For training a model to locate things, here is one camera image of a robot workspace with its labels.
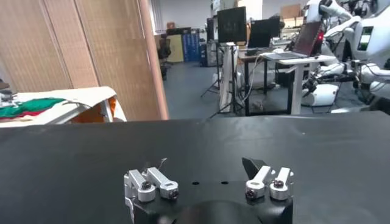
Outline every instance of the orange fabric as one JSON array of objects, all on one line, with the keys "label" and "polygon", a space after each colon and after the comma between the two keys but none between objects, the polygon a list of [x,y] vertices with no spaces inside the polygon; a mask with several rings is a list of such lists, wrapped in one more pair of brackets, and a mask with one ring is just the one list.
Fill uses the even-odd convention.
[{"label": "orange fabric", "polygon": [[[109,98],[110,111],[112,116],[114,116],[116,99],[114,97]],[[71,120],[72,123],[104,123],[104,116],[102,115],[101,104],[97,104],[93,108],[84,111],[79,114],[77,117]]]}]

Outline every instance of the computer monitor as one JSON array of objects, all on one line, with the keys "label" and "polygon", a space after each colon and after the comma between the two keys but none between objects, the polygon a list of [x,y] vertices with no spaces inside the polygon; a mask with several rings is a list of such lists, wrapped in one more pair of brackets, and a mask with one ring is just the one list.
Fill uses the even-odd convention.
[{"label": "computer monitor", "polygon": [[279,37],[280,17],[252,21],[250,30],[251,32],[269,33],[271,37]]},{"label": "computer monitor", "polygon": [[247,41],[245,7],[221,10],[217,15],[220,43]]},{"label": "computer monitor", "polygon": [[271,42],[271,34],[253,32],[252,29],[249,35],[248,48],[264,48],[269,47]]}]

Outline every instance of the hex bolt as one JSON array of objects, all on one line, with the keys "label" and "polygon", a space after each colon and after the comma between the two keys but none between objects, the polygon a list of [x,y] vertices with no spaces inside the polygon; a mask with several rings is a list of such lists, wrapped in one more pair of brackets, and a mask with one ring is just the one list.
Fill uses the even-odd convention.
[{"label": "hex bolt", "polygon": [[254,190],[248,190],[246,193],[245,193],[245,196],[246,198],[248,198],[249,200],[254,200],[256,199],[256,192]]},{"label": "hex bolt", "polygon": [[151,187],[152,187],[151,182],[145,181],[145,182],[142,183],[141,189],[142,189],[142,190],[148,190],[148,189],[150,189]]},{"label": "hex bolt", "polygon": [[284,182],[281,181],[281,180],[275,180],[275,181],[274,181],[274,186],[275,186],[276,188],[282,188],[284,185],[285,185]]},{"label": "hex bolt", "polygon": [[171,191],[169,193],[169,199],[171,199],[171,200],[176,200],[178,196],[179,196],[179,192],[178,191]]}]

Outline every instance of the red light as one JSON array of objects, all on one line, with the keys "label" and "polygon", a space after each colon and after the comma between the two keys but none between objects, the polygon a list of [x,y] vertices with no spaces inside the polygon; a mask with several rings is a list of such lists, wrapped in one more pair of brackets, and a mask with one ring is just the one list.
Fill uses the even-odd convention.
[{"label": "red light", "polygon": [[324,40],[324,35],[325,35],[324,31],[320,31],[320,32],[319,32],[319,35],[318,35],[318,40],[319,40],[319,41]]}]

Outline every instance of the laptop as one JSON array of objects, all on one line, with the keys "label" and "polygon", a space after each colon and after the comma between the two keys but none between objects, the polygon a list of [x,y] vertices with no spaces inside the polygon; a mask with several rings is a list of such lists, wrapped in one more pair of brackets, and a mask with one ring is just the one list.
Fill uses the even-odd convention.
[{"label": "laptop", "polygon": [[314,44],[318,39],[318,35],[321,28],[321,22],[306,23],[302,26],[301,31],[298,34],[297,41],[295,43],[292,52],[273,53],[268,54],[267,59],[270,60],[287,60],[297,58],[308,58],[313,51]]}]

